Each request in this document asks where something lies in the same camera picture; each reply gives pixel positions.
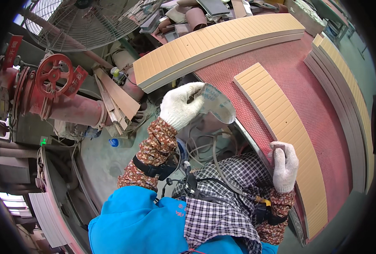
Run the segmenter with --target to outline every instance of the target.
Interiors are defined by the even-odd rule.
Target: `red sign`
[[[3,60],[3,69],[13,67],[13,61],[18,54],[18,49],[20,44],[22,43],[22,39],[22,35],[12,35],[8,49],[5,53],[5,59]]]
[[[88,76],[88,72],[78,65],[78,67],[74,71],[72,82],[69,88],[64,92],[64,94],[67,97],[74,99],[75,94],[77,94],[78,89],[86,79],[86,76]]]

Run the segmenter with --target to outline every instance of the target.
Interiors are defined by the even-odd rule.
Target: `red string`
[[[194,250],[194,249],[189,249],[190,251],[193,251],[193,252],[198,252],[198,253],[201,253],[201,254],[206,254],[206,253],[203,253],[203,252],[200,252],[200,251],[197,251],[197,250]]]

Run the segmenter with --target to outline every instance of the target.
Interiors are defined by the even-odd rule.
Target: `blue jacket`
[[[184,201],[164,197],[140,186],[125,186],[108,198],[101,215],[90,221],[92,252],[126,254],[177,254],[188,250],[184,238]],[[277,253],[278,246],[262,243],[263,254]],[[216,236],[196,248],[206,254],[243,254],[246,247],[231,236]]]

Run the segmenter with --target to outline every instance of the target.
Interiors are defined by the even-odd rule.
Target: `floral sleeve cover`
[[[158,166],[164,163],[169,154],[177,147],[175,135],[177,131],[160,117],[153,121],[147,129],[149,137],[140,145],[137,158],[146,165]],[[158,176],[146,176],[136,168],[133,160],[125,168],[125,173],[118,176],[117,186],[137,185],[157,192]],[[294,205],[295,192],[278,193],[275,189],[271,191],[270,201],[272,214],[275,216],[286,216]],[[264,221],[257,227],[261,241],[272,245],[278,245],[283,240],[287,221],[276,226],[269,225]]]
[[[270,194],[271,212],[274,216],[284,217],[288,215],[289,210],[294,205],[295,191],[288,193],[279,193],[273,188]],[[284,239],[285,227],[288,225],[288,219],[276,226],[263,221],[257,228],[260,240],[272,245],[279,245]]]
[[[160,117],[154,120],[149,128],[148,139],[139,145],[137,159],[146,165],[158,166],[164,163],[169,154],[177,147],[175,135],[177,131]],[[157,192],[158,176],[149,177],[136,168],[133,160],[125,168],[125,173],[117,177],[117,187],[137,185]]]

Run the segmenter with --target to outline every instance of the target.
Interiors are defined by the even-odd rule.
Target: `red mesh surface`
[[[328,220],[337,214],[353,187],[350,155],[342,126],[318,80],[303,63],[312,36],[252,50],[197,70],[195,73],[225,94],[236,108],[237,119],[265,155],[273,141],[264,123],[233,83],[233,77],[259,62],[280,86],[299,115],[322,170]]]

